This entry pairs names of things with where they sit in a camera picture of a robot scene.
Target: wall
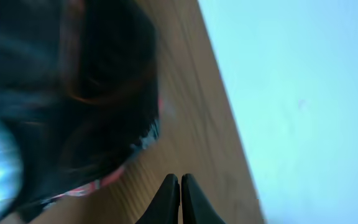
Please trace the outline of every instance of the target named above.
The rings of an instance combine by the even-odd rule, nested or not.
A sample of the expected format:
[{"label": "wall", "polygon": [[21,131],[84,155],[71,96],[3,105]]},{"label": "wall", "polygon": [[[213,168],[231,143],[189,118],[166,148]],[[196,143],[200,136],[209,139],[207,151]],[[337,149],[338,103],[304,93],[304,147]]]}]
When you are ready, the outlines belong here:
[{"label": "wall", "polygon": [[267,223],[358,223],[358,1],[199,2]]}]

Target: wooden floor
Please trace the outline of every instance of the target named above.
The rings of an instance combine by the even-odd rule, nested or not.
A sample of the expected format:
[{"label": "wooden floor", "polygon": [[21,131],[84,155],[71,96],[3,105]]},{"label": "wooden floor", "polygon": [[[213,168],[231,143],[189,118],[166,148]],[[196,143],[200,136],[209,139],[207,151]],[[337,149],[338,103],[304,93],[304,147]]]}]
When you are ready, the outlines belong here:
[{"label": "wooden floor", "polygon": [[66,198],[34,223],[135,223],[169,173],[194,174],[227,223],[263,223],[197,1],[139,4],[159,32],[161,138],[118,182]]}]

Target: white wall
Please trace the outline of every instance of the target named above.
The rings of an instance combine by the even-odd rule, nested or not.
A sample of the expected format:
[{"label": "white wall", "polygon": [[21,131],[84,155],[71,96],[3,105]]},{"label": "white wall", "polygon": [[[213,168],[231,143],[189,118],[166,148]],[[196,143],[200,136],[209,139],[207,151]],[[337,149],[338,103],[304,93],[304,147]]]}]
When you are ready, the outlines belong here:
[{"label": "white wall", "polygon": [[358,0],[199,2],[267,223],[358,223]]}]

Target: floor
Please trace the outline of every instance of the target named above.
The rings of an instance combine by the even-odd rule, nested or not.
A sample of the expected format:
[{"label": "floor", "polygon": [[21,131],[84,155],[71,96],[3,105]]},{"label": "floor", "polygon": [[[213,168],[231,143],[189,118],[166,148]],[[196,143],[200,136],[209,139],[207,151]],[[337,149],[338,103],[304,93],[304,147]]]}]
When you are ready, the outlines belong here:
[{"label": "floor", "polygon": [[263,223],[197,0],[139,4],[159,32],[161,137],[118,182],[65,198],[34,223],[135,223],[169,173],[194,174],[226,223]]}]

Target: dark hair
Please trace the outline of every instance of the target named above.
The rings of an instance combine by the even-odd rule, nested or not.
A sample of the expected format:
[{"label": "dark hair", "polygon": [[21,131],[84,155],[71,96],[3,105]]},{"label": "dark hair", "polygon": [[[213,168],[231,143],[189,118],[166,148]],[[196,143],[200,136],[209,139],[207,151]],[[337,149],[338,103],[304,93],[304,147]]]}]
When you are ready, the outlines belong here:
[{"label": "dark hair", "polygon": [[24,163],[11,209],[103,177],[158,136],[145,14],[131,0],[41,3],[0,1],[0,120]]}]

